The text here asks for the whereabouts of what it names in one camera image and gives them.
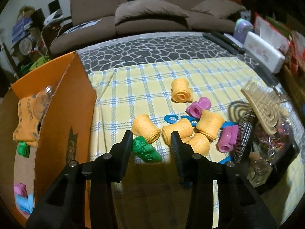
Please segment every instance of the brown sofa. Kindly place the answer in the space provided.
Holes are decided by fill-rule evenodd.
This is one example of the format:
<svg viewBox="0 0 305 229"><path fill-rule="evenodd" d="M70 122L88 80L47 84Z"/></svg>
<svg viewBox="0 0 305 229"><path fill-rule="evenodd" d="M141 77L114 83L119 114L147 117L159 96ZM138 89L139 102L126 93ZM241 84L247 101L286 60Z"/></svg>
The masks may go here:
<svg viewBox="0 0 305 229"><path fill-rule="evenodd" d="M70 0L73 26L92 20L100 21L90 27L63 34L53 41L50 51L60 55L110 39L150 32L169 31L210 31L232 33L235 23L212 15L189 11L204 0L166 0L188 10L185 20L176 19L139 19L114 24L116 8L127 0Z"/></svg>

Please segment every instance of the yellow plaid tablecloth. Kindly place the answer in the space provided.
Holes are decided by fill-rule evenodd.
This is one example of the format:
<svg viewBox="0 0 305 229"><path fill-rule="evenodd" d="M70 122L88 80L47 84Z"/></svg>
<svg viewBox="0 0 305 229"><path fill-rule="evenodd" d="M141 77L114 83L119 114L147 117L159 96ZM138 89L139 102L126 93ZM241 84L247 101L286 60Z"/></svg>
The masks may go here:
<svg viewBox="0 0 305 229"><path fill-rule="evenodd" d="M186 115L190 103L171 101L171 82L185 78L193 88L194 101L201 96L212 102L211 111L226 121L237 121L245 97L240 89L249 79L263 83L262 79L237 58L216 58L160 62L121 67L88 75L97 92L89 160L109 152L112 145L121 142L126 130L139 114L148 114L151 121L161 129L168 125L164 116ZM218 162L226 157L216 149L215 140L207 158ZM162 137L152 144L161 154L163 162L144 164L132 156L126 176L113 189L116 215L120 228L184 228L189 209L191 189L179 184L170 148ZM292 201L284 202L285 210L278 223L286 219L304 193L303 166L300 157L289 167L287 178L290 187L297 183L297 194L288 194ZM218 193L214 183L214 222L218 225Z"/></svg>

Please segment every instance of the paper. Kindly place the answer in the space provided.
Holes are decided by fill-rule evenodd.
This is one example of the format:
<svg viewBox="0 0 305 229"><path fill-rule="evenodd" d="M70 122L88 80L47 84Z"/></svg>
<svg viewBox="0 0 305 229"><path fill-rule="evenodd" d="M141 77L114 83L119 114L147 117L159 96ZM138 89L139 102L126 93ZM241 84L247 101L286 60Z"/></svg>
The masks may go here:
<svg viewBox="0 0 305 229"><path fill-rule="evenodd" d="M90 26L94 26L96 25L100 20L96 20L96 21L90 21L90 22L86 22L86 23L83 23L83 24L80 24L80 25L77 25L75 27L72 27L70 29L68 29L66 32L64 32L63 34L67 34L67 33L72 33L76 30L80 30L80 29L83 29L85 27L90 27Z"/></svg>
<svg viewBox="0 0 305 229"><path fill-rule="evenodd" d="M290 45L289 41L259 15L256 15L254 32L283 55L287 53Z"/></svg>

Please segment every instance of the screw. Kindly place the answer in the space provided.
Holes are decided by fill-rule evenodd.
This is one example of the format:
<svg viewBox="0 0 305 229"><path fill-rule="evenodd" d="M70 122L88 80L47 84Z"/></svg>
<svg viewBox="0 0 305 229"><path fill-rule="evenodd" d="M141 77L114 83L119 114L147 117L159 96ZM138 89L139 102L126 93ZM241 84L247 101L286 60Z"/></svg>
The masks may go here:
<svg viewBox="0 0 305 229"><path fill-rule="evenodd" d="M78 162L76 160L72 160L69 162L70 167L75 167L77 164L78 164Z"/></svg>
<svg viewBox="0 0 305 229"><path fill-rule="evenodd" d="M111 159L111 158L112 158L112 155L110 153L103 154L103 159L108 160L108 159Z"/></svg>
<svg viewBox="0 0 305 229"><path fill-rule="evenodd" d="M232 161L226 162L226 165L231 168L235 166L235 164Z"/></svg>
<svg viewBox="0 0 305 229"><path fill-rule="evenodd" d="M192 158L196 159L196 160L199 160L201 158L201 155L199 153L194 153L192 155Z"/></svg>

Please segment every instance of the blue plastic clip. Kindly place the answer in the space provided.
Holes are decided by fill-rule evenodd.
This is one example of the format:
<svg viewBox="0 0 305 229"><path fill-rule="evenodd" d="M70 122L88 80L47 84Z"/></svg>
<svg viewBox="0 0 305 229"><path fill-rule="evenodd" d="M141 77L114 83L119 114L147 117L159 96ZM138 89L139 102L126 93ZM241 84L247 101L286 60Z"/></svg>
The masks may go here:
<svg viewBox="0 0 305 229"><path fill-rule="evenodd" d="M233 157L232 157L232 156L228 156L228 157L226 157L225 159L219 161L218 163L220 163L220 164L225 164L225 163L228 162L228 161L233 161Z"/></svg>
<svg viewBox="0 0 305 229"><path fill-rule="evenodd" d="M197 122L199 121L199 119L196 119L194 117L191 116L185 116L182 115L181 118L186 118L189 120L189 122L191 123L192 127L195 127ZM175 114L168 114L164 116L164 121L170 124L174 124L175 122L177 122L179 120L179 117Z"/></svg>
<svg viewBox="0 0 305 229"><path fill-rule="evenodd" d="M189 122L192 124L192 127L195 127L197 122L199 121L199 119L196 119L194 117L191 117L191 116L185 116L185 115L182 115L181 118L186 118L189 120ZM170 124L174 124L175 122L177 122L179 120L179 117L175 114L168 114L168 115L165 115L164 116L164 120L165 122L167 123L170 123ZM225 123L222 124L221 128L220 129L224 129L225 127L227 126L233 126L233 125L238 125L238 123L236 122L231 122L231 121L226 121Z"/></svg>
<svg viewBox="0 0 305 229"><path fill-rule="evenodd" d="M225 123L222 124L220 129L224 129L227 126L233 126L233 125L238 125L238 123L232 121L225 121Z"/></svg>

